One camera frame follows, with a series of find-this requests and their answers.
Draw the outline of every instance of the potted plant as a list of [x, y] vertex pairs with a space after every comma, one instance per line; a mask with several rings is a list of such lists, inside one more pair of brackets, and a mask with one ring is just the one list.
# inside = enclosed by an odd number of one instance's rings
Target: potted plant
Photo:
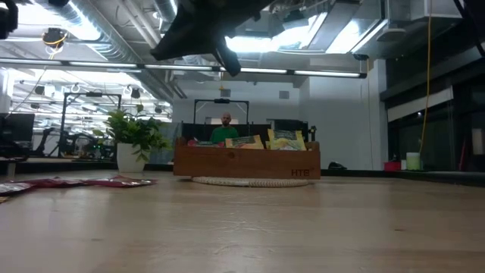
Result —
[[161, 135], [161, 121], [150, 118], [139, 119], [143, 115], [143, 105], [136, 106], [136, 115], [117, 110], [108, 113], [105, 121], [106, 133], [92, 132], [98, 137], [112, 137], [117, 145], [117, 165], [120, 172], [142, 172], [154, 149], [168, 147], [167, 140]]

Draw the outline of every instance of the table surface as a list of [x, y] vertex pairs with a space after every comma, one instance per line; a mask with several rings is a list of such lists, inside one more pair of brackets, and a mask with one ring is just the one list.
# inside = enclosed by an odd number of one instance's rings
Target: table surface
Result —
[[484, 188], [323, 177], [306, 187], [262, 189], [196, 184], [168, 172], [144, 177], [159, 183], [34, 190], [0, 204], [0, 272], [478, 273], [485, 267]]

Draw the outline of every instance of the wooden crate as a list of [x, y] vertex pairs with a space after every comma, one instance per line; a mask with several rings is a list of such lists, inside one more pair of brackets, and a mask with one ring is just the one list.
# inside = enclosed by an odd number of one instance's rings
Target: wooden crate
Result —
[[320, 145], [313, 142], [306, 146], [311, 151], [191, 147], [179, 141], [174, 175], [320, 179]]

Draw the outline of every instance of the man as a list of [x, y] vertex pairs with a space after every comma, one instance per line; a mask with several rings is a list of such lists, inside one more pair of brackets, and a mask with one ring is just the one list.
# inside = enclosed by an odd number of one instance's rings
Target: man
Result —
[[228, 138], [235, 138], [239, 136], [236, 129], [230, 126], [230, 121], [230, 114], [227, 112], [223, 113], [221, 118], [222, 126], [219, 128], [215, 128], [212, 131], [211, 142], [221, 143], [226, 141], [226, 139]]

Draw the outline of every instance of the air vent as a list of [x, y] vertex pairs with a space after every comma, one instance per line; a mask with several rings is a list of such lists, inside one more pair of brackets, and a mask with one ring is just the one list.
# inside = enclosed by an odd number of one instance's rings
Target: air vent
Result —
[[230, 89], [221, 89], [221, 98], [230, 98]]
[[289, 91], [280, 91], [280, 99], [289, 99]]

